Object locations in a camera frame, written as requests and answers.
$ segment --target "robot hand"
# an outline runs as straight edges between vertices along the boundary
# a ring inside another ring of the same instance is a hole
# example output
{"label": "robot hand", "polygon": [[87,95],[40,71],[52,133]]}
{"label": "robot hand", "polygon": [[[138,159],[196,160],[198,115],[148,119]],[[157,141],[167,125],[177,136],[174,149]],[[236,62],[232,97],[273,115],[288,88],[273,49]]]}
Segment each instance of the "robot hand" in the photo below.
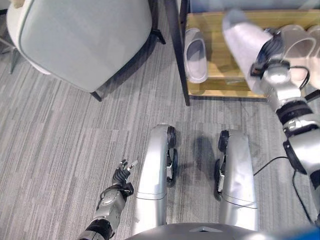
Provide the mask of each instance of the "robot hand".
{"label": "robot hand", "polygon": [[77,240],[108,240],[113,237],[119,226],[122,210],[127,197],[134,193],[132,184],[127,183],[131,169],[138,163],[134,161],[129,167],[122,160],[112,176],[112,186],[100,194],[93,219]]}

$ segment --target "black chair leg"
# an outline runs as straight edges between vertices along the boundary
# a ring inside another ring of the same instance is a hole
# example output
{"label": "black chair leg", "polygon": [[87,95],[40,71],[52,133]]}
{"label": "black chair leg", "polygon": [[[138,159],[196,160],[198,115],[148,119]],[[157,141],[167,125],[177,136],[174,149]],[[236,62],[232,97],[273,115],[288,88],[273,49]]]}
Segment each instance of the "black chair leg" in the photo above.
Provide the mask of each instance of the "black chair leg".
{"label": "black chair leg", "polygon": [[90,92],[90,94],[91,94],[95,99],[97,99],[99,102],[102,101],[101,97],[98,95],[98,93],[97,93],[96,91]]}
{"label": "black chair leg", "polygon": [[155,35],[159,39],[160,43],[163,45],[166,44],[166,40],[159,29],[152,28],[151,34]]}

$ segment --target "black wheel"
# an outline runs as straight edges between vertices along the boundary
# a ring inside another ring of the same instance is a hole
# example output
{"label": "black wheel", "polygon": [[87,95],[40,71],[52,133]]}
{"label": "black wheel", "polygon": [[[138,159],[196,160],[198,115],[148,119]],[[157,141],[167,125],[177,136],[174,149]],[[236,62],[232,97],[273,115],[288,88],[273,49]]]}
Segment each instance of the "black wheel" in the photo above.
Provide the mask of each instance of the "black wheel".
{"label": "black wheel", "polygon": [[171,161],[172,161],[172,178],[167,177],[167,186],[169,188],[173,187],[176,182],[176,177],[178,175],[178,151],[177,149],[172,150],[171,154]]}
{"label": "black wheel", "polygon": [[168,136],[168,144],[169,144],[169,149],[173,149],[176,146],[176,129],[173,126],[169,126],[168,130],[166,132]]}
{"label": "black wheel", "polygon": [[220,152],[226,153],[228,139],[229,139],[229,131],[228,130],[221,131],[220,137],[219,137],[219,143],[218,143],[218,148]]}
{"label": "black wheel", "polygon": [[214,195],[214,198],[216,200],[218,200],[218,201],[221,200],[221,194],[218,192],[219,179],[220,179],[220,159],[215,161],[215,165],[214,165],[214,190],[213,190],[213,195]]}

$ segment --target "wooden shelf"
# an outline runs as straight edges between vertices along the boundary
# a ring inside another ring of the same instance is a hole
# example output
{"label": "wooden shelf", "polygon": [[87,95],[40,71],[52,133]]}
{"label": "wooden shelf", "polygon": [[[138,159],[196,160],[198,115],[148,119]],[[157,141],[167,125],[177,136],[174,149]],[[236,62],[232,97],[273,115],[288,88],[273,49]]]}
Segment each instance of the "wooden shelf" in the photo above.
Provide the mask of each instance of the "wooden shelf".
{"label": "wooden shelf", "polygon": [[[305,29],[320,24],[319,10],[246,11],[248,19],[261,28],[279,28],[297,24]],[[198,28],[206,47],[208,80],[194,84],[187,82],[189,95],[262,98],[250,91],[244,75],[232,57],[222,34],[224,12],[190,13],[187,29]]]}

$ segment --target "chair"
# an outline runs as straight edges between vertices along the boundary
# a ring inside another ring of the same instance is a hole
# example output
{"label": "chair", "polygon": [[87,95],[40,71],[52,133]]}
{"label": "chair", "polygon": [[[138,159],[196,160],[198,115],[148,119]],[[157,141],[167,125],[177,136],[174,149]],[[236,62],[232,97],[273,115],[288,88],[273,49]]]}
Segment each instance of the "chair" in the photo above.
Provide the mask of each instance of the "chair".
{"label": "chair", "polygon": [[101,101],[96,90],[143,46],[152,17],[148,0],[25,0],[9,7],[7,25],[36,69]]}

